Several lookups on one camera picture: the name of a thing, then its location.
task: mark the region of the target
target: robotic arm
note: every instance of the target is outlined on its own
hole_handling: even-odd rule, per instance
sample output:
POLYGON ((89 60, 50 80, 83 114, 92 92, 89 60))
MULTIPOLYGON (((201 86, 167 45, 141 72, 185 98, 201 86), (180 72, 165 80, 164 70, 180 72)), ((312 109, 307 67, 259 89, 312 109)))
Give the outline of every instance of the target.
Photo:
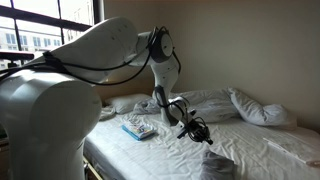
POLYGON ((137 34, 127 19, 112 18, 21 68, 0 71, 0 123, 10 140, 13 179, 84 179, 84 137, 101 111, 91 85, 125 83, 147 65, 155 76, 153 98, 163 120, 181 125, 178 138, 188 134, 212 144, 208 128, 193 118, 196 111, 188 110, 189 102, 168 99, 180 72, 168 31, 137 34), (127 65, 141 69, 122 82, 101 84, 127 65))

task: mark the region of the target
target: bed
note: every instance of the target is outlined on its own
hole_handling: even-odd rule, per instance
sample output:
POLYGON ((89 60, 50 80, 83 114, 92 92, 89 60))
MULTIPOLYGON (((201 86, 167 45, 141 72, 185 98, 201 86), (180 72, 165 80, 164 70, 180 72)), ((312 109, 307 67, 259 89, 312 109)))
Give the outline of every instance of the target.
POLYGON ((195 143, 187 136, 177 139, 178 129, 166 126, 160 114, 137 115, 133 111, 116 114, 100 121, 87 136, 84 155, 104 179, 200 179, 206 151, 234 161, 234 179, 320 179, 319 167, 311 167, 268 143, 286 140, 293 143, 290 150, 310 151, 317 156, 320 135, 314 131, 260 126, 244 121, 241 116, 207 125, 213 145, 195 143), (156 127, 157 134, 144 141, 135 140, 121 129, 130 119, 156 127))

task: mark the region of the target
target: mattress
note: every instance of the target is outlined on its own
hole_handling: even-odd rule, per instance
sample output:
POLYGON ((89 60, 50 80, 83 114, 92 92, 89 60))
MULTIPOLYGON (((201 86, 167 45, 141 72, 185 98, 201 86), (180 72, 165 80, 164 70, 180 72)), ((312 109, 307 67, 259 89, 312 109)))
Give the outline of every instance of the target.
POLYGON ((84 154, 104 179, 196 180, 206 150, 232 159, 237 165, 236 179, 320 179, 320 168, 310 167, 263 140, 283 137, 318 148, 320 136, 314 131, 261 127, 237 118, 207 125, 213 145, 195 143, 187 136, 177 139, 177 129, 165 126, 160 114, 116 115, 99 122, 87 136, 84 154), (145 141, 129 136, 121 125, 133 118, 155 126, 157 135, 145 141))

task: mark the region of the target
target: blue book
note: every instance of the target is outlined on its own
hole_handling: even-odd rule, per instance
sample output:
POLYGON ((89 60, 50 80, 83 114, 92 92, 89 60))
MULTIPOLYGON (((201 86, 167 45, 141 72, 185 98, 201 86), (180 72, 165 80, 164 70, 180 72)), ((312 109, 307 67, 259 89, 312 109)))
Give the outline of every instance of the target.
POLYGON ((154 127, 150 125, 131 122, 122 125, 121 128, 138 141, 150 137, 156 132, 154 127))

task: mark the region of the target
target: pillow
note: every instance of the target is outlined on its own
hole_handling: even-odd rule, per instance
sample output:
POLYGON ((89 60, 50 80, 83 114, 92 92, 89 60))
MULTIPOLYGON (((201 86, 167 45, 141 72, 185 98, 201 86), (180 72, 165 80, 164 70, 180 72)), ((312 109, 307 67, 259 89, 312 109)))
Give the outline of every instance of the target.
POLYGON ((133 110, 136 103, 151 98, 146 94, 131 94, 127 96, 117 96, 105 100, 107 106, 113 106, 117 114, 125 114, 133 110))
POLYGON ((284 129, 295 129, 297 119, 282 105, 272 104, 262 106, 234 88, 228 88, 233 105, 238 109, 241 117, 259 126, 277 126, 284 129))
POLYGON ((227 89, 171 93, 169 98, 178 96, 186 98, 190 103, 189 110, 197 110, 194 117, 201 117, 206 123, 220 122, 239 116, 227 89))

